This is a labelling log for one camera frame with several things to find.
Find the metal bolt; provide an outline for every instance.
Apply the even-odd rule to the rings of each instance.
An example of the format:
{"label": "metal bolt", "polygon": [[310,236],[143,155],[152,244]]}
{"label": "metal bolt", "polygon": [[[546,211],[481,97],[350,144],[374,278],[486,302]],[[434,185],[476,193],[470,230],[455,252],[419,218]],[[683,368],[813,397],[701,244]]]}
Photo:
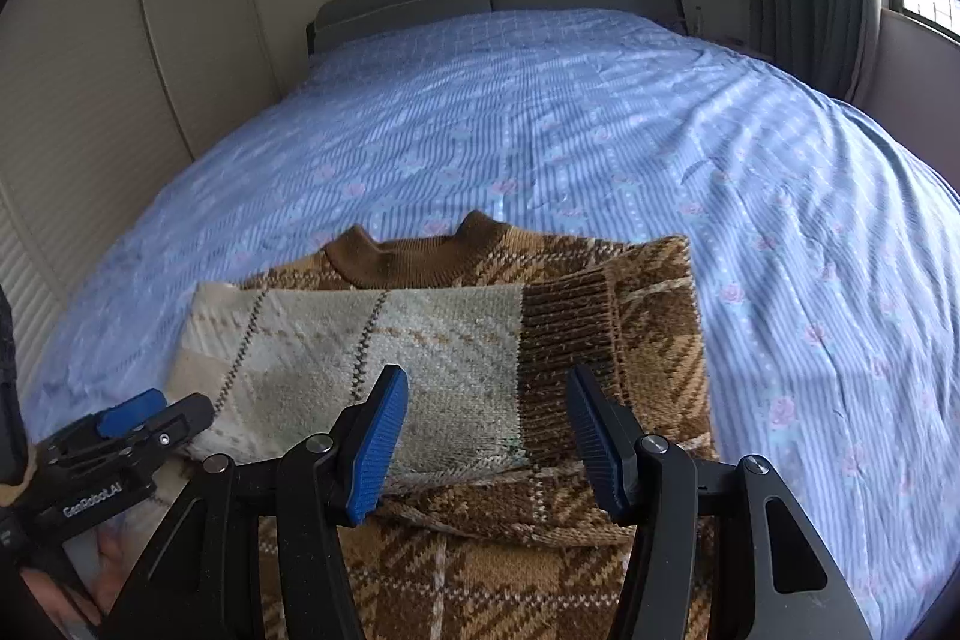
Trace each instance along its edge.
{"label": "metal bolt", "polygon": [[329,434],[314,434],[306,441],[306,449],[310,453],[326,453],[333,447],[333,437]]}
{"label": "metal bolt", "polygon": [[640,447],[647,453],[666,453],[670,443],[659,434],[647,434],[640,440]]}
{"label": "metal bolt", "polygon": [[763,456],[744,456],[743,465],[755,475],[766,475],[770,471],[770,462]]}
{"label": "metal bolt", "polygon": [[230,466],[230,459],[222,453],[213,453],[203,460],[203,472],[208,475],[219,475]]}

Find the plaid pattern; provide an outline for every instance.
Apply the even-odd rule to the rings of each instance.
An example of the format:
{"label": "plaid pattern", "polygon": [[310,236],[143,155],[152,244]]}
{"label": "plaid pattern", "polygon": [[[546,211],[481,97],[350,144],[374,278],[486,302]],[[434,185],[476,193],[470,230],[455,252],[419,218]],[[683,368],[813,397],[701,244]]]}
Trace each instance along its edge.
{"label": "plaid pattern", "polygon": [[[447,252],[457,239],[456,252]],[[559,278],[571,274],[579,292],[590,291],[581,301],[565,297],[569,282]],[[580,321],[572,330],[575,353],[606,393],[630,405],[644,429],[715,458],[688,241],[554,237],[473,213],[452,238],[374,245],[354,227],[318,253],[246,283],[344,290],[518,282],[547,284],[541,298],[524,297],[522,328],[538,336],[521,340],[517,367],[531,465],[389,497],[361,528],[341,531],[370,640],[606,635],[634,531],[611,525],[596,507],[565,418],[568,344],[539,329],[556,316],[556,303],[567,301]],[[280,640],[274,519],[261,524],[260,550],[267,634]],[[707,633],[711,551],[712,535],[702,527],[688,640]]]}

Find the blue gripper pad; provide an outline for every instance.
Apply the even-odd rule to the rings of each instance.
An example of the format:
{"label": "blue gripper pad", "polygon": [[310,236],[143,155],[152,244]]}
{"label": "blue gripper pad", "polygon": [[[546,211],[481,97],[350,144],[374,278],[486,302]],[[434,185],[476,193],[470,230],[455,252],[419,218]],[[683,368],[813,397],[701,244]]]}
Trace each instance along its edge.
{"label": "blue gripper pad", "polygon": [[388,365],[383,368],[364,403],[363,418],[370,423],[353,459],[353,480],[346,507],[347,517],[353,525],[363,521],[364,516],[376,507],[407,414],[407,395],[406,372],[398,366]]}
{"label": "blue gripper pad", "polygon": [[584,461],[597,506],[614,520],[629,513],[637,493],[635,436],[625,432],[599,384],[587,367],[566,373],[566,414],[577,453]]}
{"label": "blue gripper pad", "polygon": [[163,397],[162,391],[157,389],[144,391],[133,399],[128,399],[123,404],[101,413],[100,420],[97,421],[97,434],[107,439],[123,437],[134,426],[139,426],[160,410],[164,410],[166,405],[167,400]]}

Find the bed sheet wrinkle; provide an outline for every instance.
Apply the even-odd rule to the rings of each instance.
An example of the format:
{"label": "bed sheet wrinkle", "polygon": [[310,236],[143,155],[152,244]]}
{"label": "bed sheet wrinkle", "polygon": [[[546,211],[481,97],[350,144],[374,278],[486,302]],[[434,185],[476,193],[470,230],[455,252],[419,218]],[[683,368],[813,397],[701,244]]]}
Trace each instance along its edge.
{"label": "bed sheet wrinkle", "polygon": [[163,386],[198,282],[472,209],[687,234],[722,456],[774,462],[875,639],[904,640],[960,560],[960,201],[853,108],[625,13],[498,12],[316,57],[107,252],[23,400],[32,434]]}

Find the bed sheet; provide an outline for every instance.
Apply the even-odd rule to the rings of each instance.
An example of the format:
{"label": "bed sheet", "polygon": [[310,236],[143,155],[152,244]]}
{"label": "bed sheet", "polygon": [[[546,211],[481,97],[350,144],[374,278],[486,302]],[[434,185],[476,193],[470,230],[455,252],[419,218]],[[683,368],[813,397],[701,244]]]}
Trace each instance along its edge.
{"label": "bed sheet", "polygon": [[315,61],[107,253],[24,401],[32,433],[163,386],[196,282],[472,209],[690,235],[722,456],[769,456],[874,637],[906,637],[960,554],[957,196],[853,108],[625,13],[472,16]]}

